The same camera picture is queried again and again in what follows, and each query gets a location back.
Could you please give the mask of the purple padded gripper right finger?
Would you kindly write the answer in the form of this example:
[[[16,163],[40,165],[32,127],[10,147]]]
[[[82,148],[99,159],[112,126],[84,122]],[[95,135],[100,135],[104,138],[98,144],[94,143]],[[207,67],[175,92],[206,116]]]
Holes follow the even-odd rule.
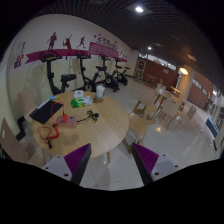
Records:
[[[144,185],[181,169],[181,166],[168,155],[159,155],[136,143],[132,144],[132,155]]]

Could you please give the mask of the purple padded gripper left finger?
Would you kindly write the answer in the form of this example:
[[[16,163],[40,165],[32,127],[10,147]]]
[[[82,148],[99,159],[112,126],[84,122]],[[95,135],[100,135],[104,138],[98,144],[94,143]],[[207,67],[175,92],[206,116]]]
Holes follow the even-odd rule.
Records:
[[[56,155],[45,166],[43,166],[42,169],[79,185],[83,178],[91,153],[91,144],[88,143],[70,152],[66,156]]]

